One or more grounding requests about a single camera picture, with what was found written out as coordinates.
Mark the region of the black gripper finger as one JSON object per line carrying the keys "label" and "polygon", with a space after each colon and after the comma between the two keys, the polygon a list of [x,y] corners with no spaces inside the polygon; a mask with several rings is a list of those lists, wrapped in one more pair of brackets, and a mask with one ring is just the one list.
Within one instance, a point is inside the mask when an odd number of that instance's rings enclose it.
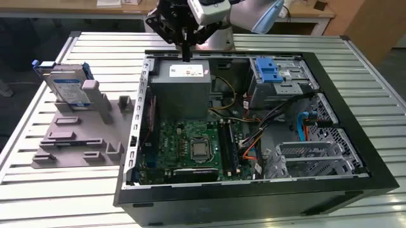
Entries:
{"label": "black gripper finger", "polygon": [[222,27],[222,24],[224,22],[220,21],[204,26],[201,29],[198,29],[200,25],[197,22],[188,25],[188,62],[192,60],[192,47],[197,44],[204,44]]}
{"label": "black gripper finger", "polygon": [[188,40],[184,32],[181,13],[176,10],[154,9],[146,19],[148,25],[169,44],[176,44],[188,62]]}

